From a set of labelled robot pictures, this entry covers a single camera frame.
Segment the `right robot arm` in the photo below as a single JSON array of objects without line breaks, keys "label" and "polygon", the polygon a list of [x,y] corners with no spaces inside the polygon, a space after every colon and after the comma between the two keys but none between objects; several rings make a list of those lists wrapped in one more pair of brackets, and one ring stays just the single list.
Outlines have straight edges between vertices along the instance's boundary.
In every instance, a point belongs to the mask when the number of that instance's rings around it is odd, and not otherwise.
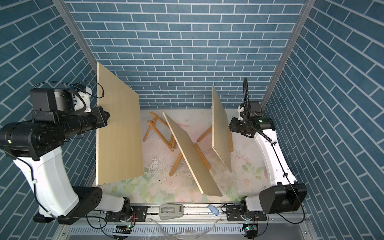
[{"label": "right robot arm", "polygon": [[268,174],[266,189],[241,200],[242,213],[282,214],[299,210],[308,190],[305,184],[298,183],[288,167],[272,119],[251,117],[248,121],[241,121],[232,118],[229,130],[255,140]]}]

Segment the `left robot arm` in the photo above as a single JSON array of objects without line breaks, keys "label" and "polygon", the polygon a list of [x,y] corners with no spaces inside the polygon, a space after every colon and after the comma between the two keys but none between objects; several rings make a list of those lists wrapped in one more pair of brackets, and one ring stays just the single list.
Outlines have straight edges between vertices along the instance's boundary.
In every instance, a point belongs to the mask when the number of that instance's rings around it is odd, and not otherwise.
[{"label": "left robot arm", "polygon": [[98,187],[72,186],[63,162],[62,145],[76,134],[107,126],[110,114],[102,107],[89,113],[38,111],[36,120],[11,123],[1,129],[1,149],[26,177],[39,206],[36,223],[57,220],[71,225],[93,210],[115,213],[118,221],[132,219],[130,200]]}]

